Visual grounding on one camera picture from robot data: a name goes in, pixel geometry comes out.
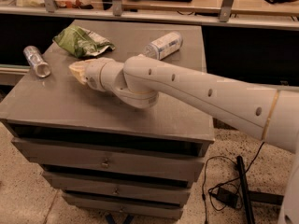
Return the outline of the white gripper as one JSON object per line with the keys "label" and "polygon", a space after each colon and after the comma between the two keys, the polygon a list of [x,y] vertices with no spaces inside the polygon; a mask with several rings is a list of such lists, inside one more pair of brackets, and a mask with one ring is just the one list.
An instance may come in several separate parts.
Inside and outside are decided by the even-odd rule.
{"label": "white gripper", "polygon": [[96,91],[105,92],[101,83],[101,72],[105,65],[112,63],[113,59],[99,58],[78,61],[68,66],[71,74],[82,85],[88,86]]}

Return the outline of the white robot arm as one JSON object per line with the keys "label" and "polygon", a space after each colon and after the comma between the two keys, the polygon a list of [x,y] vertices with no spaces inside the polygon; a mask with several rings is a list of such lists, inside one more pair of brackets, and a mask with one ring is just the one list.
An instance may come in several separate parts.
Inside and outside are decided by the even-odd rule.
{"label": "white robot arm", "polygon": [[294,154],[278,224],[299,224],[299,93],[283,91],[165,63],[143,55],[119,63],[109,58],[69,65],[83,85],[110,91],[139,109],[160,92],[265,143]]}

